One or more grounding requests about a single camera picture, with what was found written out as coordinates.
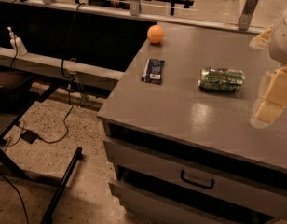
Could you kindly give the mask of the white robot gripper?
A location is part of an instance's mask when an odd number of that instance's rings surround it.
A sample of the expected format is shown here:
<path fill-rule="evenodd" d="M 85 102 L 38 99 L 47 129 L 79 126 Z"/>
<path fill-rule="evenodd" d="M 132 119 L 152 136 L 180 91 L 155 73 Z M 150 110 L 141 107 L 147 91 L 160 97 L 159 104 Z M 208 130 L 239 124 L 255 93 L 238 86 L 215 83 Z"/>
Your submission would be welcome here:
<path fill-rule="evenodd" d="M 274 25 L 254 37 L 250 46 L 254 49 L 269 47 L 273 60 L 287 64 L 287 5 Z M 262 77 L 250 117 L 254 128 L 263 129 L 273 124 L 287 107 L 287 65 L 284 64 L 273 72 L 265 71 Z"/>

